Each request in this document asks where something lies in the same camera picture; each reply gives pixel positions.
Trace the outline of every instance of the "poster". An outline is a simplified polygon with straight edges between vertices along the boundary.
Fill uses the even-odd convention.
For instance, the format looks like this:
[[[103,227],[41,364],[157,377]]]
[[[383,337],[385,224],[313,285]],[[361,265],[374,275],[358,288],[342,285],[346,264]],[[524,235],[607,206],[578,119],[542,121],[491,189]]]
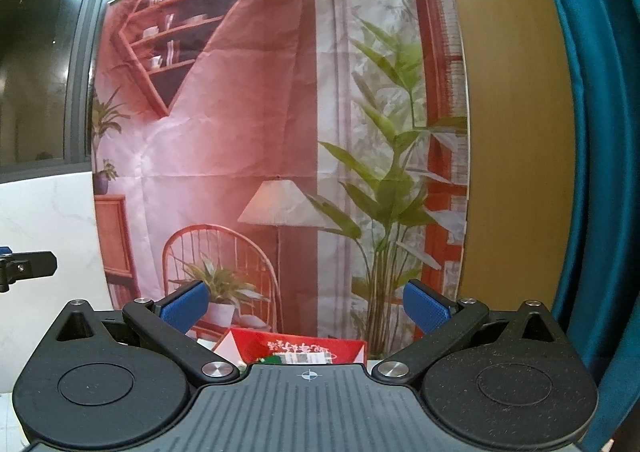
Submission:
[[[117,0],[95,69],[114,308],[199,278],[226,328],[410,343],[402,288],[455,298],[468,185],[453,0]]]

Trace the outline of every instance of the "curtain fold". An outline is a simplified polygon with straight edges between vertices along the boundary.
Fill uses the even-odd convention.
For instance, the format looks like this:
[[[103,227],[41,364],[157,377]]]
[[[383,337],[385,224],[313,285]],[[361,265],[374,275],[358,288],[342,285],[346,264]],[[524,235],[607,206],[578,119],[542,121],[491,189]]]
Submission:
[[[572,227],[553,313],[599,382],[596,452],[640,394],[640,24],[633,0],[556,0],[575,102]]]

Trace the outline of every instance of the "gray ribbed plate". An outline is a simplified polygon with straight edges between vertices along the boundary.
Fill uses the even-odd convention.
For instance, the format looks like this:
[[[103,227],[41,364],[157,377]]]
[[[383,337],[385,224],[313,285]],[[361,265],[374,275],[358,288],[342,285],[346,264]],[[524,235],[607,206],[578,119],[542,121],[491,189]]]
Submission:
[[[52,450],[37,445],[32,452]],[[431,422],[409,388],[378,384],[361,366],[256,365],[241,382],[202,389],[191,410],[175,427],[129,450],[477,452],[480,449],[456,440]],[[562,450],[578,451],[573,445]]]

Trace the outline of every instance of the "gray metal window frame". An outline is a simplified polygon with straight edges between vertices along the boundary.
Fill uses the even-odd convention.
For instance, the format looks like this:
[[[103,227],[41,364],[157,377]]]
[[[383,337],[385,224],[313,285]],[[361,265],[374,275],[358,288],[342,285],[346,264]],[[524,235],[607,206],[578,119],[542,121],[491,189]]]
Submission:
[[[0,184],[92,170],[87,150],[91,112],[88,94],[104,19],[102,6],[103,0],[82,0],[80,5],[66,81],[63,157],[0,167]]]

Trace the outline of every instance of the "silver bolt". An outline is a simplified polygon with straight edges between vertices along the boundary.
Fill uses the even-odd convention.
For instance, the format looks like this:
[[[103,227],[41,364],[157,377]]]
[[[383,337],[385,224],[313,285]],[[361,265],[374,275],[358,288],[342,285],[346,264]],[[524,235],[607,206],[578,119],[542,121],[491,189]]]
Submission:
[[[402,362],[382,362],[378,366],[378,372],[389,378],[402,378],[409,373],[409,367]]]
[[[226,362],[209,362],[202,366],[202,373],[212,378],[222,378],[234,372],[234,366]]]

